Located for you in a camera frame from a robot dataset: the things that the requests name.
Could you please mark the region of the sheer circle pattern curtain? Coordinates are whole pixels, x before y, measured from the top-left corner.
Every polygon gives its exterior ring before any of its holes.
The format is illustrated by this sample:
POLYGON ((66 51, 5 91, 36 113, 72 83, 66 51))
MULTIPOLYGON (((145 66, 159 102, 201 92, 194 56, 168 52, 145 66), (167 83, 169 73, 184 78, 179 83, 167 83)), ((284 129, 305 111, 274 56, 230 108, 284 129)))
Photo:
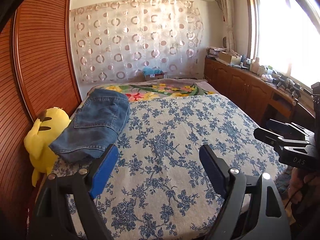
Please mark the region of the sheer circle pattern curtain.
POLYGON ((203 22, 192 0, 119 0, 70 12, 84 83, 141 80, 143 68, 197 77, 203 22))

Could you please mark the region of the cardboard box on cabinet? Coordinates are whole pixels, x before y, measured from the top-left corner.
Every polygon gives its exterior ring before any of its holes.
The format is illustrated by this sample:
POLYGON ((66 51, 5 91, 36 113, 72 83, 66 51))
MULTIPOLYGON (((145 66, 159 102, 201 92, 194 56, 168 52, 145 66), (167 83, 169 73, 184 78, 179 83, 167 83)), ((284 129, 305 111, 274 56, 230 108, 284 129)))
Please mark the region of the cardboard box on cabinet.
POLYGON ((224 51, 219 52, 219 57, 221 61, 227 63, 227 64, 240 64, 241 61, 241 56, 233 56, 225 53, 224 51))

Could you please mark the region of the box with teal cloth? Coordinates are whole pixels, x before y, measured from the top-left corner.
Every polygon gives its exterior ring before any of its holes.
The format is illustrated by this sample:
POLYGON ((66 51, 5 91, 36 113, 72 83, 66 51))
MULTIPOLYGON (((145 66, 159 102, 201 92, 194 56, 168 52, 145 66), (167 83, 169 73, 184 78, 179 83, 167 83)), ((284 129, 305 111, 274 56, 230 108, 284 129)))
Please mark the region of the box with teal cloth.
POLYGON ((164 78, 164 72, 159 68, 143 68, 143 76, 145 81, 152 81, 164 78))

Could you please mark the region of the wooden slatted wardrobe doors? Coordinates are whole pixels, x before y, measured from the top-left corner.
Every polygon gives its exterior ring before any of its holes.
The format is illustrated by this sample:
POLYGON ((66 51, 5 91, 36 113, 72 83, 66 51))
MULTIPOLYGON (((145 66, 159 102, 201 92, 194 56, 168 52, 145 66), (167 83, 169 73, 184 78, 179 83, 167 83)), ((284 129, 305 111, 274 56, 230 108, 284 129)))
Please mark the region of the wooden slatted wardrobe doors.
POLYGON ((23 140, 37 116, 80 104, 71 0, 1 0, 1 239, 25 239, 33 166, 23 140))

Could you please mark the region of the white bottle on cabinet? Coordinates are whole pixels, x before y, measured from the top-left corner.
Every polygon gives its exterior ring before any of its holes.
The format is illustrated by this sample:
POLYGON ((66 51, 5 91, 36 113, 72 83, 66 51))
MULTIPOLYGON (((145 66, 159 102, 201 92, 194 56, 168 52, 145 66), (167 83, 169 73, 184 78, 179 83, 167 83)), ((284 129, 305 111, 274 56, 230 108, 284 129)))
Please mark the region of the white bottle on cabinet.
POLYGON ((253 73, 255 73, 255 74, 258 74, 259 68, 260 68, 259 57, 256 57, 256 58, 253 59, 252 62, 251 62, 250 70, 251 70, 251 72, 253 72, 253 73))

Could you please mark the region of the blue floral white bedspread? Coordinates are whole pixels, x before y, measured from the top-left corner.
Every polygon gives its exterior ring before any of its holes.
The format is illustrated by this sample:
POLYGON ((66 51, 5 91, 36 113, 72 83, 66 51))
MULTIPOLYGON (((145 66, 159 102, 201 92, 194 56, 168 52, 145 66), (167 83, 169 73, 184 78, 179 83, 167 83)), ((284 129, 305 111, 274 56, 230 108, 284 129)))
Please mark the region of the blue floral white bedspread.
POLYGON ((194 239, 212 226, 222 198, 199 159, 207 144, 247 175, 285 170, 257 124, 226 97, 161 98, 131 104, 119 159, 95 205, 114 239, 194 239))

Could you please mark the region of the blue denim jeans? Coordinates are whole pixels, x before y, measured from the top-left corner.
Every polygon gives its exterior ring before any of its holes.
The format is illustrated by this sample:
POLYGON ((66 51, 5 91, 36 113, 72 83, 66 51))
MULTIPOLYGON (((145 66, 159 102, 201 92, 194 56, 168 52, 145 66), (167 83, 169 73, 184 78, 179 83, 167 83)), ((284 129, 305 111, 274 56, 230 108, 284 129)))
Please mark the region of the blue denim jeans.
POLYGON ((130 102, 125 94, 97 88, 49 148, 69 163, 100 158, 116 142, 129 115, 130 102))

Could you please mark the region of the wooden low cabinet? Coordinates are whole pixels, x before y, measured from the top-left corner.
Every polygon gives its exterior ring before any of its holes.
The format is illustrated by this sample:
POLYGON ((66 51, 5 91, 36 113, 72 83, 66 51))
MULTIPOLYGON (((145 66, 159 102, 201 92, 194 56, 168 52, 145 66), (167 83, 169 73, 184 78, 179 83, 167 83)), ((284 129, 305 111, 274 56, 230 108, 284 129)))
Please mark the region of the wooden low cabinet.
POLYGON ((314 114, 303 106, 302 100, 263 81, 257 74, 206 57, 204 78, 262 127, 267 120, 274 119, 315 129, 314 114))

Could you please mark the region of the yellow plush toy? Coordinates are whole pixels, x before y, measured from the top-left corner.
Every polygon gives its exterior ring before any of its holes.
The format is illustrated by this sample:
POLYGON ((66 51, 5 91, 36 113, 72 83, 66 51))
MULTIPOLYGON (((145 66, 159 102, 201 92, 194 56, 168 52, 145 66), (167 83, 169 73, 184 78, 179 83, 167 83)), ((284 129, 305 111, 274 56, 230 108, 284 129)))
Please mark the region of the yellow plush toy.
POLYGON ((50 174, 57 160, 57 155, 49 145, 57 139, 71 120, 68 114, 59 107, 42 111, 33 127, 24 138, 24 146, 34 167, 32 185, 36 186, 42 173, 50 174))

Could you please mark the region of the bright window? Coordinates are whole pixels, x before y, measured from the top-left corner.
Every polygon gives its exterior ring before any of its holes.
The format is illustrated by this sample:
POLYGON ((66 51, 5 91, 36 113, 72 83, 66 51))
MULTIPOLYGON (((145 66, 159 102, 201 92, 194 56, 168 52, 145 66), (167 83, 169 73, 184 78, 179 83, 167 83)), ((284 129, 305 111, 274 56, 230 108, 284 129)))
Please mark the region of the bright window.
POLYGON ((247 0, 248 55, 304 87, 319 81, 319 1, 247 0))

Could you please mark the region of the colourful floral blanket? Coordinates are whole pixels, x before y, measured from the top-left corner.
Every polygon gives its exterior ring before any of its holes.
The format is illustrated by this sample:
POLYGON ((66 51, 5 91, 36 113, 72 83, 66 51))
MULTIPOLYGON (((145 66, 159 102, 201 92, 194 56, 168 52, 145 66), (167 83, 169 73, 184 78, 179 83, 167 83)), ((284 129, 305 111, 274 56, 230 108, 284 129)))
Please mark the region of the colourful floral blanket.
POLYGON ((134 83, 97 85, 92 87, 87 94, 91 94, 97 88, 125 94, 131 102, 218 93, 206 80, 196 79, 158 79, 134 83))

